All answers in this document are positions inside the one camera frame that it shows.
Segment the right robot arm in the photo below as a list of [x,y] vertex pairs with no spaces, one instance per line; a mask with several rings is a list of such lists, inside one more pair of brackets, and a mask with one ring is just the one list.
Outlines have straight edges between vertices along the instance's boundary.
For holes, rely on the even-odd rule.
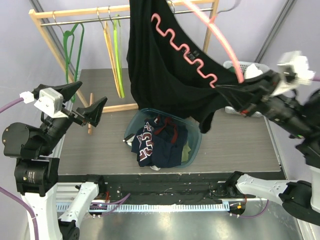
[[320,224],[320,91],[314,91],[305,104],[284,93],[296,93],[298,74],[286,69],[282,73],[269,70],[245,83],[217,85],[217,91],[241,115],[261,113],[301,142],[296,149],[303,155],[311,171],[311,181],[265,180],[235,171],[224,183],[226,193],[262,197],[277,203],[296,219]]

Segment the neon yellow hanger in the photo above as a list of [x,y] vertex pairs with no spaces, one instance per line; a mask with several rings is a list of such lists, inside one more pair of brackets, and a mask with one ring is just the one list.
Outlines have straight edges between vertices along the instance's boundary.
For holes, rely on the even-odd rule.
[[115,64],[117,73],[117,82],[119,85],[120,98],[125,97],[125,91],[123,86],[123,71],[122,71],[122,40],[121,40],[121,24],[120,20],[116,19],[113,21],[113,39],[114,39],[114,50],[115,50]]

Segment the pink hanger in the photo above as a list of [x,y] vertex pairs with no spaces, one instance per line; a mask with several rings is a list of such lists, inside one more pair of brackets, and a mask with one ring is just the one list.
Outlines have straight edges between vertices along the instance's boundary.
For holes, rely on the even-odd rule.
[[[242,74],[241,68],[240,68],[240,63],[236,57],[235,52],[233,51],[231,45],[225,38],[225,36],[221,33],[219,28],[213,23],[213,19],[207,17],[202,11],[200,10],[199,7],[197,7],[191,0],[183,0],[182,3],[189,9],[191,10],[206,26],[207,28],[211,31],[211,33],[218,39],[222,47],[224,48],[225,52],[228,54],[231,62],[233,63],[233,67],[235,69],[235,75],[237,77],[238,83],[242,84],[245,81],[244,75]],[[202,59],[196,58],[194,60],[191,60],[188,58],[188,54],[191,52],[191,49],[188,44],[182,43],[180,45],[176,45],[174,43],[174,39],[176,37],[176,33],[172,28],[168,28],[165,31],[162,31],[160,29],[160,23],[162,21],[160,15],[158,13],[154,13],[151,16],[151,21],[156,20],[155,24],[155,30],[160,34],[162,37],[166,37],[167,35],[170,35],[169,39],[169,44],[171,47],[179,52],[180,50],[184,49],[185,52],[183,53],[183,58],[184,60],[189,64],[189,65],[198,65],[196,68],[196,72],[198,73],[199,76],[201,76],[203,79],[208,79],[211,78],[211,81],[209,82],[209,86],[211,88],[215,88],[215,83],[218,81],[218,77],[214,73],[208,73],[204,74],[202,72],[202,68],[205,66],[205,63]]]

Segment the black dress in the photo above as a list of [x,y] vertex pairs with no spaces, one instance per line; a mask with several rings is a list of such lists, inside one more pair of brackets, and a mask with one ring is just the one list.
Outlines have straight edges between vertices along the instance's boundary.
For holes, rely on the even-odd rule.
[[227,106],[216,85],[236,75],[207,56],[184,32],[164,0],[130,1],[127,52],[130,91],[139,108],[194,118],[202,133]]

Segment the yellow plastic hanger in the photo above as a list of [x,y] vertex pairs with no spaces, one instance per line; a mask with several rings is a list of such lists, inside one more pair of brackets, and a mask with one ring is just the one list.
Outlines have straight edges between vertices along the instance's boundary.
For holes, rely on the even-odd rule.
[[102,24],[102,26],[103,26],[104,40],[105,40],[106,47],[108,50],[108,55],[109,55],[109,60],[110,60],[110,64],[111,64],[111,69],[112,69],[112,73],[113,73],[116,91],[117,91],[119,98],[122,98],[122,94],[121,94],[120,86],[119,86],[118,75],[117,75],[117,70],[116,70],[116,63],[115,63],[115,58],[114,58],[112,40],[111,40],[111,36],[110,36],[110,29],[109,29],[109,25],[108,25],[107,21],[105,21]]

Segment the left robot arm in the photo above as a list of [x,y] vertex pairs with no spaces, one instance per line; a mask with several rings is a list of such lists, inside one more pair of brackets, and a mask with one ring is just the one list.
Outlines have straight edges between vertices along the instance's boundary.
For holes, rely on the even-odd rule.
[[52,153],[72,124],[96,127],[107,102],[102,97],[89,107],[68,110],[66,103],[82,86],[80,81],[59,86],[40,84],[20,94],[20,101],[33,103],[41,111],[41,125],[15,122],[2,134],[3,153],[16,159],[14,177],[20,198],[28,213],[33,240],[77,240],[80,226],[94,199],[102,199],[107,186],[102,175],[88,174],[78,187],[75,199],[57,214],[56,195],[60,160]]

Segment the navy tank top maroon trim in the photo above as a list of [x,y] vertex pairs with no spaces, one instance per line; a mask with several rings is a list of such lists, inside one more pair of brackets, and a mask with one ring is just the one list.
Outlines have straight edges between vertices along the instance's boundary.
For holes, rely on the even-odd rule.
[[144,121],[143,127],[135,133],[131,152],[136,154],[140,167],[151,167],[158,171],[174,168],[182,163],[182,151],[188,142],[188,130],[175,124],[171,117],[158,115]]

